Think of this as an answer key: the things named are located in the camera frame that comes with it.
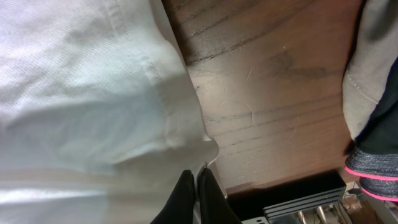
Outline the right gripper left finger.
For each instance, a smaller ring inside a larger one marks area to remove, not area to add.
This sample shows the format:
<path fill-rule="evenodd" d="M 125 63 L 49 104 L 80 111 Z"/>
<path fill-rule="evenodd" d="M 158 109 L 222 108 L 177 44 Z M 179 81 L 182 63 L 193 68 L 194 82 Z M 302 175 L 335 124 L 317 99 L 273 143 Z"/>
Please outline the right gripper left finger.
<path fill-rule="evenodd" d="M 194 202 L 194 176 L 190 170 L 184 170 L 165 206 L 150 224 L 192 224 Z"/>

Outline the white t-shirt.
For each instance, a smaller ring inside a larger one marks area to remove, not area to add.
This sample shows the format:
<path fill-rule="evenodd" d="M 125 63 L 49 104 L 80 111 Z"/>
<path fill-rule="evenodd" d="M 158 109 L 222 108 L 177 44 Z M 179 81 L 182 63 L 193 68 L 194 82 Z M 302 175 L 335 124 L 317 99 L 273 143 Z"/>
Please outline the white t-shirt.
<path fill-rule="evenodd" d="M 218 151 L 161 1 L 1 2 L 2 223 L 149 223 Z"/>

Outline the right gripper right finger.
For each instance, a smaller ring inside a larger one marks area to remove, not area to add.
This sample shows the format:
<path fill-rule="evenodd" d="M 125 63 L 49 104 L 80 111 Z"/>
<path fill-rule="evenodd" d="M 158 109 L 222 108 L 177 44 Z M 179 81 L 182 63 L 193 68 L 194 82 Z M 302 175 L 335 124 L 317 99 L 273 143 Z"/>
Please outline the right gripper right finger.
<path fill-rule="evenodd" d="M 202 224 L 242 224 L 209 168 L 204 168 L 199 175 L 198 196 Z"/>

